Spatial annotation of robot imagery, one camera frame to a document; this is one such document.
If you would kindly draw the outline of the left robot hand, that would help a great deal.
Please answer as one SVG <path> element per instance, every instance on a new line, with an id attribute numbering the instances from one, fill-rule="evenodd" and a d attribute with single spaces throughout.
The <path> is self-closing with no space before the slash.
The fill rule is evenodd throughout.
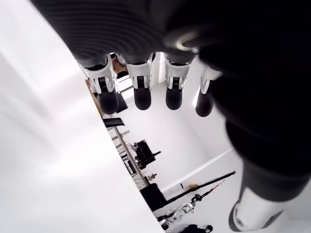
<path id="1" fill-rule="evenodd" d="M 196 112 L 216 106 L 242 158 L 235 232 L 267 228 L 311 178 L 311 4 L 306 0 L 35 0 L 95 87 L 119 103 L 110 54 L 137 108 L 151 105 L 153 54 L 166 55 L 166 105 L 181 106 L 194 56 L 205 64 Z"/>

